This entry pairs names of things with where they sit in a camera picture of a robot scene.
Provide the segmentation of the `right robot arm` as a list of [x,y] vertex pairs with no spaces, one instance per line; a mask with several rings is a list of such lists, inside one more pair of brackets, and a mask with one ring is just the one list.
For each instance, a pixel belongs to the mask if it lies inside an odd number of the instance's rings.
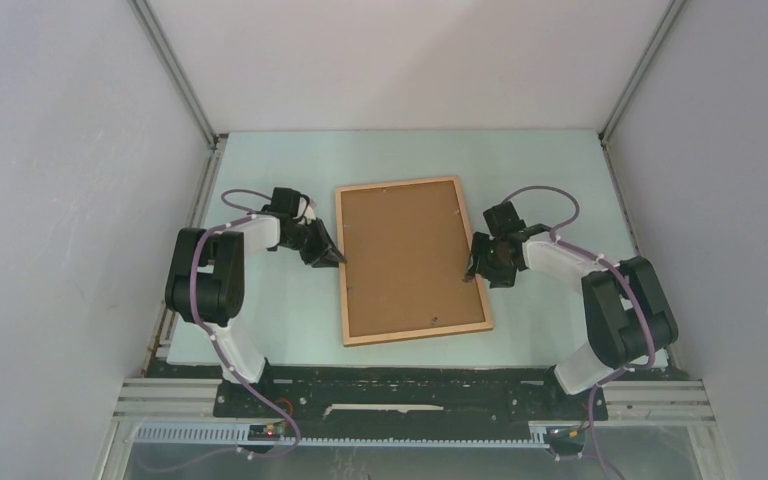
[[570,416],[582,403],[581,392],[629,369],[652,366],[656,352],[677,340],[677,323],[648,259],[612,263],[544,224],[527,225],[509,201],[483,216],[489,230],[472,238],[466,281],[480,276],[491,288],[511,288],[518,273],[532,270],[561,281],[583,300],[587,340],[550,369],[550,384],[541,392],[551,416]]

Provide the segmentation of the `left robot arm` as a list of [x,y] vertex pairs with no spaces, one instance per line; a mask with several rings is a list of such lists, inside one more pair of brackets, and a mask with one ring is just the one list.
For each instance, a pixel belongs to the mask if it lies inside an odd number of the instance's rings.
[[285,187],[270,195],[244,189],[244,194],[267,201],[259,210],[228,200],[226,205],[245,213],[239,219],[210,229],[178,231],[167,275],[164,302],[182,320],[198,326],[220,360],[223,378],[242,384],[237,402],[252,416],[264,416],[276,403],[275,388],[261,380],[267,359],[236,318],[245,296],[245,262],[261,252],[279,248],[299,253],[312,268],[337,268],[345,256],[314,211],[309,196]]

